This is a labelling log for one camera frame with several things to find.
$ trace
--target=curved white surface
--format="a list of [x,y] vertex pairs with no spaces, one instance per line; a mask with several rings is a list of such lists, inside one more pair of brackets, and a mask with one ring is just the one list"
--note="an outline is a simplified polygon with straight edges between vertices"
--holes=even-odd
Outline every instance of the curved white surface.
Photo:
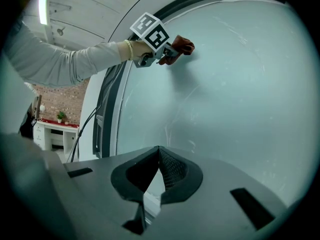
[[132,66],[117,153],[169,146],[235,165],[286,205],[319,163],[320,62],[288,7],[220,2],[166,25],[196,50],[172,66]]
[[[161,8],[175,0],[132,0],[127,11],[123,12],[119,18],[118,26],[111,36],[106,36],[105,40],[109,42],[120,42],[127,39],[132,34],[130,26],[146,11],[151,14],[156,13]],[[80,118],[80,127],[82,127],[96,107],[98,96],[103,82],[103,77],[106,72],[102,71],[90,78],[89,85],[86,89]],[[79,160],[92,160],[96,157],[92,152],[93,143],[93,119],[86,125],[82,137],[79,139]]]

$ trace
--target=brick wall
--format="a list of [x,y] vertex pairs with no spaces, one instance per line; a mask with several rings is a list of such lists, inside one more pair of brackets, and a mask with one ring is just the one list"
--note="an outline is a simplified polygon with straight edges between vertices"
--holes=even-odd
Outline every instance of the brick wall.
[[42,95],[41,104],[45,106],[45,111],[40,112],[39,117],[57,121],[57,114],[62,111],[66,115],[62,122],[79,124],[88,83],[89,79],[86,79],[81,84],[65,88],[34,85],[33,88]]

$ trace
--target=black cable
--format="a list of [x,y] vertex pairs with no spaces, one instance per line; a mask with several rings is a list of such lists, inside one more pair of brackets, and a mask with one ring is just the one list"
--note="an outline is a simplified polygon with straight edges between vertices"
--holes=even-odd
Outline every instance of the black cable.
[[78,145],[78,142],[79,142],[79,139],[80,139],[80,137],[81,137],[81,135],[82,135],[82,132],[84,131],[84,129],[85,129],[87,123],[90,121],[90,119],[91,119],[91,118],[97,113],[97,111],[101,108],[101,106],[102,106],[102,104],[103,104],[103,99],[102,99],[102,97],[103,97],[103,93],[104,93],[105,89],[110,85],[110,86],[109,86],[109,89],[108,89],[108,92],[109,92],[109,90],[111,89],[111,87],[114,85],[114,82],[117,80],[117,78],[118,78],[118,76],[119,76],[119,73],[120,73],[122,67],[123,67],[122,65],[119,66],[119,69],[118,69],[118,71],[116,72],[115,76],[104,86],[104,88],[103,88],[103,90],[102,90],[102,92],[101,92],[100,100],[98,101],[98,105],[94,108],[94,110],[91,112],[91,114],[90,114],[90,115],[88,116],[88,118],[85,120],[85,122],[84,122],[84,124],[83,124],[83,126],[82,126],[82,128],[81,128],[81,130],[80,130],[80,132],[79,132],[79,135],[78,135],[78,137],[77,137],[76,140],[75,140],[74,146],[73,146],[71,163],[74,161],[75,153],[76,153],[76,147],[77,147],[77,145]]

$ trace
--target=ceiling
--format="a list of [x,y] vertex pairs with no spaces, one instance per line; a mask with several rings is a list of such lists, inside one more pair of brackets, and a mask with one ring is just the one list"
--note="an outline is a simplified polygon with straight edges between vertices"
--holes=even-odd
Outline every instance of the ceiling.
[[38,0],[31,0],[24,23],[43,41],[79,50],[108,41],[115,27],[137,0],[48,0],[48,26],[40,23]]

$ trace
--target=gray sleeve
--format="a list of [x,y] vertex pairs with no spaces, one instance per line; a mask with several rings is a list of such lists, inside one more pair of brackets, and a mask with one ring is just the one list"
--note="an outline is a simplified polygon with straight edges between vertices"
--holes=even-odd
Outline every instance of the gray sleeve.
[[23,22],[12,28],[4,52],[25,82],[49,87],[76,85],[121,63],[115,42],[65,53],[42,42]]

